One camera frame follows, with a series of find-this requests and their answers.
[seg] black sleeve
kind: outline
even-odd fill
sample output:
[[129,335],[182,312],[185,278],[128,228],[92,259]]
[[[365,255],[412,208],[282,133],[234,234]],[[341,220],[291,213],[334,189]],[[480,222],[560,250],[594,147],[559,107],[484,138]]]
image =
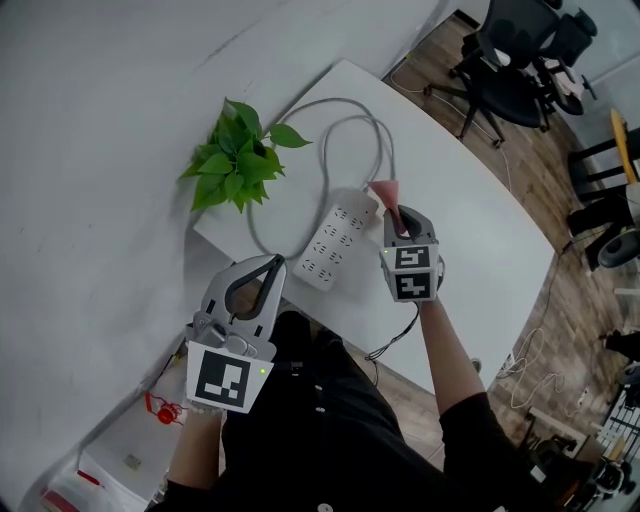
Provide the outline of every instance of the black sleeve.
[[172,481],[167,481],[167,492],[164,501],[151,507],[154,512],[171,512],[173,510],[202,510],[210,496],[209,491],[185,487]]
[[557,510],[505,435],[486,393],[463,400],[440,418],[444,472],[477,496],[479,509]]

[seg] white table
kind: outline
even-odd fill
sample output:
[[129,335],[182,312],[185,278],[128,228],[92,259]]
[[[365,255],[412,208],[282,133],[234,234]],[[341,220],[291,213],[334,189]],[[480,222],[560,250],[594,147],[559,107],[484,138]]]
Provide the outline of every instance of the white table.
[[[440,298],[468,354],[481,360],[481,377],[489,385],[529,317],[553,257],[551,245],[491,171],[384,83],[341,61],[297,105],[328,97],[364,103],[391,130],[400,202],[434,223],[447,263]],[[358,113],[351,105],[324,104],[297,114],[290,123],[306,139],[319,141],[332,122]],[[321,184],[318,149],[318,144],[278,149],[287,176],[267,182],[271,200],[255,209],[257,228],[274,252],[290,252],[311,222]],[[329,150],[332,190],[360,186],[374,156],[375,137],[366,123],[337,128]],[[385,163],[379,179],[388,173]],[[259,254],[246,218],[233,205],[208,209],[196,230],[236,261]],[[290,273],[284,296],[363,351],[378,348],[406,327],[415,307],[391,300],[377,252],[378,246],[365,240],[328,293]],[[381,362],[433,391],[419,327]]]

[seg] pothos plant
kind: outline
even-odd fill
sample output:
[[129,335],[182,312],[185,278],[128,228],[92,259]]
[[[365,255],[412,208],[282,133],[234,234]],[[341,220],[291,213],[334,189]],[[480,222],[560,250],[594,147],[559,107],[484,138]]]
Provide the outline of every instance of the pothos plant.
[[207,143],[197,146],[192,163],[182,178],[197,177],[193,206],[208,206],[233,201],[240,213],[250,201],[262,204],[269,199],[264,182],[284,176],[276,152],[263,144],[270,139],[277,146],[301,148],[310,144],[286,124],[276,124],[262,133],[258,113],[246,103],[225,99]]

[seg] yellow object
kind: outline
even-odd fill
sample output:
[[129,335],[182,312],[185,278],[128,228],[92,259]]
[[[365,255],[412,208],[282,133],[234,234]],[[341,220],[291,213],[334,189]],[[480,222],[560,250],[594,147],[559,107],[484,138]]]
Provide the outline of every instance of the yellow object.
[[629,184],[638,183],[636,173],[633,171],[633,166],[629,161],[629,151],[627,150],[627,131],[624,127],[624,120],[616,109],[611,109],[611,124],[613,125],[613,136],[616,139],[618,151],[620,152],[620,159],[622,160],[622,167],[624,173],[627,176],[627,182]]

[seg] power strip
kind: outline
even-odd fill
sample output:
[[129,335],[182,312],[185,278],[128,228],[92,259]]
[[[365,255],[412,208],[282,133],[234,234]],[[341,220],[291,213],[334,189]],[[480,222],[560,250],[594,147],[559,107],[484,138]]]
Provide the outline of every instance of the power strip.
[[300,256],[293,275],[318,290],[329,291],[377,208],[378,202],[363,191],[345,190]]

